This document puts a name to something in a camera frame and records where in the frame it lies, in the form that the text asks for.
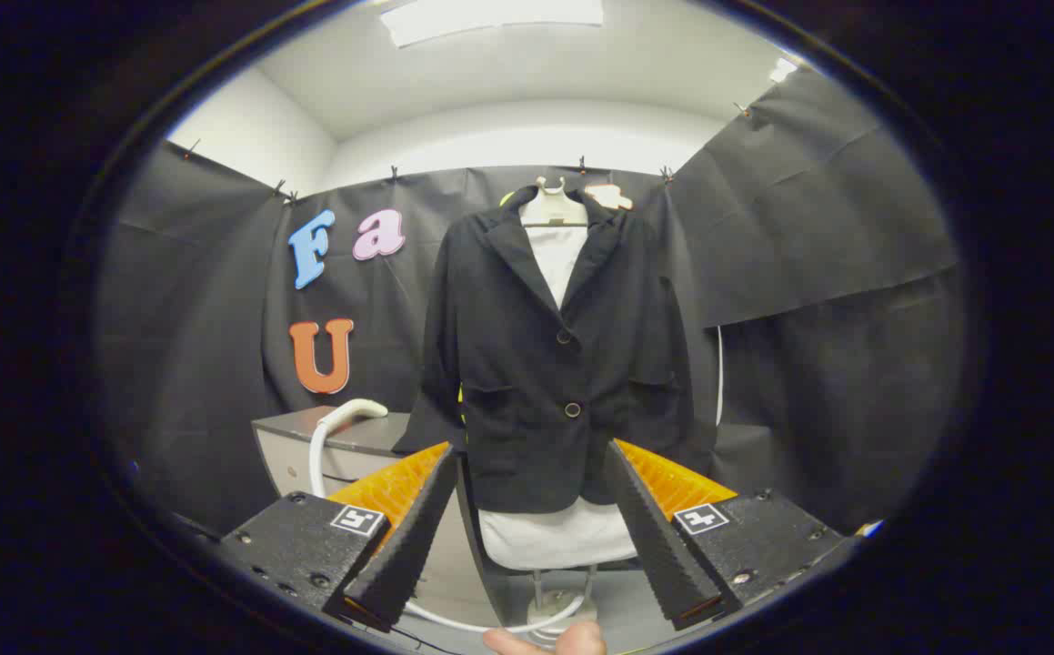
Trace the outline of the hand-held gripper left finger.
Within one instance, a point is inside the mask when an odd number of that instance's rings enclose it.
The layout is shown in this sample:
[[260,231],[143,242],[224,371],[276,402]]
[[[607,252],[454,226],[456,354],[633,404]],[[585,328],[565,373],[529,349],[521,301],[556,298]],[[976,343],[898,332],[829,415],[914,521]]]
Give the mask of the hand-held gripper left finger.
[[414,596],[457,484],[448,442],[331,495],[285,494],[220,540],[220,554],[286,601],[391,631]]

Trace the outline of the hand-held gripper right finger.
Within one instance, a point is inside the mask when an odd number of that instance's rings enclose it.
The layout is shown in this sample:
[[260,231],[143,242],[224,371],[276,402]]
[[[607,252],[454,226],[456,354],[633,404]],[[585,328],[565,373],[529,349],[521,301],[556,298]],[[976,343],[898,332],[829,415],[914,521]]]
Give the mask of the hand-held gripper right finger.
[[773,489],[738,494],[614,439],[603,477],[677,630],[762,606],[846,563],[855,540]]

